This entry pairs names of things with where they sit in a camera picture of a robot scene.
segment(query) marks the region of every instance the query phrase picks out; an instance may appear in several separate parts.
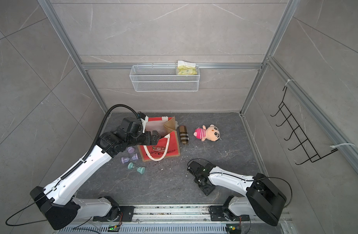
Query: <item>white cable tie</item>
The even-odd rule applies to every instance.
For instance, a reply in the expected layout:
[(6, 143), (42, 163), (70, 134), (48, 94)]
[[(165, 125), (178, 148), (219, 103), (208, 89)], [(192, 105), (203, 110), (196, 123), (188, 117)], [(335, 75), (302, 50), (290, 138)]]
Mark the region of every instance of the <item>white cable tie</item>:
[(286, 82), (286, 84), (284, 86), (287, 86), (288, 82), (290, 82), (290, 81), (294, 81), (294, 80), (288, 79), (288, 81)]
[(355, 144), (352, 144), (352, 143), (341, 143), (341, 144), (337, 144), (337, 145), (331, 145), (330, 147), (331, 148), (336, 148), (336, 147), (341, 146), (341, 145), (353, 145), (353, 146), (355, 146)]

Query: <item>stuffed doll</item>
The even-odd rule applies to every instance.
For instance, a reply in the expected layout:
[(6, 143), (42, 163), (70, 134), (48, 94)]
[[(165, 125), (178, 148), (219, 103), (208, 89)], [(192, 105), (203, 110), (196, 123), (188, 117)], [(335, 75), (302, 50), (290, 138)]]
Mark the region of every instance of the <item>stuffed doll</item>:
[(204, 141), (205, 139), (211, 140), (212, 142), (215, 142), (219, 139), (219, 130), (216, 126), (213, 124), (210, 125), (209, 128), (206, 129), (205, 125), (203, 125), (203, 128), (198, 128), (193, 133), (193, 135), (201, 139), (201, 141)]

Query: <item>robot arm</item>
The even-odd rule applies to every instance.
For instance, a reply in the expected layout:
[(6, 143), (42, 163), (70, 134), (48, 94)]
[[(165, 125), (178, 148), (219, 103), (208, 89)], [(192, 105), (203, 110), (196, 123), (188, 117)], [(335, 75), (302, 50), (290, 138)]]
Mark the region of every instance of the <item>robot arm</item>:
[(100, 216), (108, 220), (118, 217), (119, 205), (111, 197), (77, 199), (74, 196), (80, 186), (119, 152), (129, 146), (156, 145), (160, 138), (157, 131), (145, 132), (145, 115), (141, 119), (124, 118), (113, 132), (103, 133), (93, 147), (71, 168), (44, 188), (37, 186), (30, 195), (47, 218), (53, 229), (59, 230), (74, 219)]
[(234, 221), (241, 215), (258, 216), (267, 224), (277, 226), (287, 198), (265, 175), (240, 175), (211, 163), (202, 166), (194, 161), (187, 171), (195, 176), (194, 181), (207, 196), (216, 185), (244, 196), (230, 196), (223, 204), (222, 215), (228, 220)]

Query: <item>wall hook rack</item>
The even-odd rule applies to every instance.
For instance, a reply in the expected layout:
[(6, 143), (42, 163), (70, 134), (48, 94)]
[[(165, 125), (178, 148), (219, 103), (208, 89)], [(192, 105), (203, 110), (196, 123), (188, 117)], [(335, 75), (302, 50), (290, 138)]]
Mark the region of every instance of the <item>wall hook rack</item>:
[[(306, 155), (308, 156), (308, 159), (307, 159), (307, 160), (303, 161), (302, 163), (296, 163), (296, 165), (301, 165), (301, 164), (303, 164), (303, 163), (305, 163), (305, 162), (307, 162), (307, 161), (309, 161), (309, 160), (310, 160), (311, 162), (316, 162), (316, 161), (318, 161), (318, 160), (320, 160), (320, 159), (322, 159), (322, 158), (324, 158), (324, 157), (330, 155), (331, 153), (338, 151), (338, 149), (333, 149), (333, 150), (331, 150), (330, 153), (326, 154), (325, 156), (320, 156), (320, 155), (319, 155), (319, 153), (317, 152), (317, 150), (315, 149), (315, 147), (313, 146), (313, 144), (311, 143), (311, 141), (310, 141), (309, 138), (307, 137), (306, 133), (305, 133), (305, 132), (303, 131), (303, 129), (301, 128), (300, 124), (298, 124), (296, 118), (292, 115), (291, 111), (288, 109), (288, 107), (287, 107), (287, 106), (285, 105), (285, 103), (284, 103), (284, 97), (286, 96), (287, 87), (284, 87), (284, 88), (283, 88), (283, 91), (284, 91), (284, 95), (283, 95), (283, 99), (281, 100), (281, 103), (280, 103), (279, 106), (278, 106), (278, 107), (279, 107), (278, 112), (276, 112), (275, 115), (270, 115), (270, 116), (271, 116), (271, 117), (274, 117), (274, 116), (276, 116), (279, 112), (281, 112), (281, 113), (283, 114), (285, 120), (283, 121), (282, 124), (280, 124), (280, 125), (277, 125), (277, 124), (276, 124), (276, 126), (277, 126), (277, 127), (280, 127), (280, 126), (282, 126), (285, 122), (287, 122), (287, 123), (289, 124), (289, 126), (291, 127), (291, 129), (292, 129), (292, 132), (291, 132), (291, 135), (289, 136), (289, 138), (288, 138), (288, 139), (285, 139), (285, 138), (284, 138), (284, 140), (288, 141), (289, 139), (291, 139), (292, 135), (295, 134), (297, 140), (298, 140), (299, 143), (300, 143), (298, 146), (294, 147), (293, 149), (288, 149), (288, 150), (289, 150), (289, 151), (292, 151), (292, 150), (297, 149), (299, 146), (302, 146), (304, 152), (305, 152)], [(287, 109), (287, 111), (289, 112), (289, 115), (288, 115), (288, 116), (286, 116), (286, 114), (284, 114), (284, 112), (281, 110), (283, 107), (285, 107), (285, 108)], [(289, 122), (289, 119), (288, 119), (289, 117), (292, 117), (292, 118), (293, 118), (293, 122)], [(305, 135), (305, 138), (303, 139), (303, 141), (301, 141), (300, 138), (297, 136), (296, 130), (298, 130), (298, 129), (300, 129), (300, 130), (303, 132), (303, 134)], [(313, 148), (313, 150), (314, 150), (314, 152), (315, 152), (315, 154), (314, 154), (313, 156), (309, 156), (307, 150), (306, 150), (305, 147), (303, 146), (303, 143), (305, 143), (305, 142), (308, 142), (309, 145)]]

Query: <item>wall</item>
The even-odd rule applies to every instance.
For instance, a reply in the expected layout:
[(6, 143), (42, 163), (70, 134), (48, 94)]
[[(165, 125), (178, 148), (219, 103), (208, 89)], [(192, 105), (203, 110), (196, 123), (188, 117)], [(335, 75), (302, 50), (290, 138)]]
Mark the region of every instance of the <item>wall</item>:
[[(0, 233), (53, 232), (5, 220), (87, 151), (102, 116), (38, 2), (0, 1)], [(9, 223), (42, 219), (33, 205)]]
[[(285, 0), (52, 0), (85, 63), (260, 63)], [(239, 111), (256, 70), (201, 70), (197, 92), (135, 92), (128, 70), (89, 70), (106, 105)]]
[[(292, 203), (287, 207), (295, 227), (300, 234), (306, 233), (358, 233), (358, 175), (341, 155), (334, 152), (316, 162), (308, 159), (289, 124), (283, 123), (284, 116), (278, 110), (284, 92), (284, 82), (270, 68), (264, 74), (257, 92), (245, 114), (251, 135), (261, 154), (269, 176), (286, 179), (293, 189)], [(288, 90), (284, 102), (292, 112), (313, 146), (324, 156), (332, 148), (331, 141), (314, 122), (307, 111)], [(296, 130), (301, 141), (304, 138)], [(305, 149), (313, 153), (309, 144)], [(289, 188), (278, 182), (279, 188), (289, 197)]]
[[(358, 1), (301, 0), (274, 58), (358, 147)], [(268, 68), (245, 118), (269, 176), (292, 185), (287, 209), (298, 233), (358, 233), (358, 175), (340, 152), (297, 165), (308, 157), (302, 147), (288, 150), (299, 142), (294, 135), (285, 140), (292, 133), (287, 122), (277, 127), (282, 113), (271, 116), (283, 88)], [(319, 155), (329, 153), (333, 143), (289, 90), (284, 102)], [(296, 132), (302, 141), (303, 132)], [(304, 147), (313, 155), (307, 142)], [(289, 196), (287, 185), (278, 185)]]
[(358, 0), (301, 0), (274, 57), (358, 147)]

